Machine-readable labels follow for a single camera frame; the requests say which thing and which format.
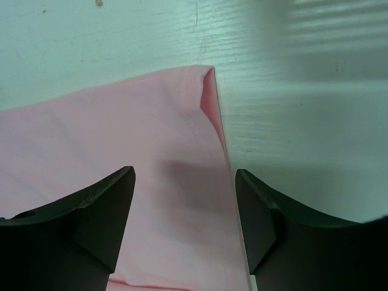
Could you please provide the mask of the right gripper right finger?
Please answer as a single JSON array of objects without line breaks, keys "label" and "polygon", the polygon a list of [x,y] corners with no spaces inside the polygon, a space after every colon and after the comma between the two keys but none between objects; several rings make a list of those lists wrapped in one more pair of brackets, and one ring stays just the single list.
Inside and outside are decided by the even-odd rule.
[{"label": "right gripper right finger", "polygon": [[387,289],[387,218],[358,223],[325,214],[243,169],[235,186],[259,290]]}]

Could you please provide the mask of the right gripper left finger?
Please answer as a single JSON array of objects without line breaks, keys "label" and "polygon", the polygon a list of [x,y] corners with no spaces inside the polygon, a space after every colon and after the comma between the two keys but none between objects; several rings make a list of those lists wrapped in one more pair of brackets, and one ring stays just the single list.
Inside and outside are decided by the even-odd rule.
[{"label": "right gripper left finger", "polygon": [[1,219],[2,290],[105,290],[135,188],[126,166],[44,206]]}]

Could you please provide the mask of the pink t shirt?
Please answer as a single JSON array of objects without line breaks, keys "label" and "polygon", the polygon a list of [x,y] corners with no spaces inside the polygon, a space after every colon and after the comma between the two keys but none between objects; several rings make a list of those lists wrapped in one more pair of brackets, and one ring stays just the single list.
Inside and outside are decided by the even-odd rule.
[{"label": "pink t shirt", "polygon": [[167,69],[1,112],[1,215],[125,167],[136,182],[109,290],[249,290],[215,70]]}]

